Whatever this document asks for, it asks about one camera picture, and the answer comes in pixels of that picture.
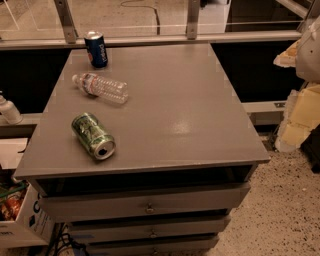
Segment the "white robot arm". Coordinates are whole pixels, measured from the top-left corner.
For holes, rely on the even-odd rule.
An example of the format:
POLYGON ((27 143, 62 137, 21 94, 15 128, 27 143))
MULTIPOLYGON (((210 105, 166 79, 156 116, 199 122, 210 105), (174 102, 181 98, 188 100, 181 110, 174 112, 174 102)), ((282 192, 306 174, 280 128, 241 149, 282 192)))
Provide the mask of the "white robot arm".
POLYGON ((277 55, 273 64, 294 67, 296 75, 312 83, 320 82, 320 16, 308 26, 302 37, 277 55))

